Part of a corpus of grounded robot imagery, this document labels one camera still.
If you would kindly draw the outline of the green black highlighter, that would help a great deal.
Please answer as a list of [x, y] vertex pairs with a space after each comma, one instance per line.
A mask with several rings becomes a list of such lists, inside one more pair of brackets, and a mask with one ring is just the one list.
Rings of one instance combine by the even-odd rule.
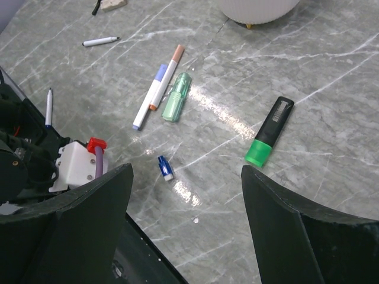
[[277, 98], [246, 153], [247, 162], [258, 167], [265, 164], [293, 107], [294, 101], [283, 96]]

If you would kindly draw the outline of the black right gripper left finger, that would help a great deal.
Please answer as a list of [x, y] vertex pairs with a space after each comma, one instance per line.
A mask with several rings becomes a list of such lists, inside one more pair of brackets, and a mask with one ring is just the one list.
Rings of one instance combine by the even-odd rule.
[[131, 164], [1, 216], [2, 283], [107, 283], [133, 184]]

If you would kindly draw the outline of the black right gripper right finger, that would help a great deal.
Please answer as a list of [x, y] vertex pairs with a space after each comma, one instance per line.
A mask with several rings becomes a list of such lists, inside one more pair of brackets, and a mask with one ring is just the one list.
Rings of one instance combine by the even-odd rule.
[[318, 204], [249, 165], [241, 179], [262, 283], [378, 282], [378, 221]]

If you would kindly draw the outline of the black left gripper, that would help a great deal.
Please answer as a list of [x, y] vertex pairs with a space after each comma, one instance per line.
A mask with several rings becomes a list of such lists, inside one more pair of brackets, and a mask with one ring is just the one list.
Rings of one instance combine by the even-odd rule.
[[59, 149], [70, 142], [53, 128], [29, 99], [1, 83], [1, 203], [41, 202], [59, 175]]

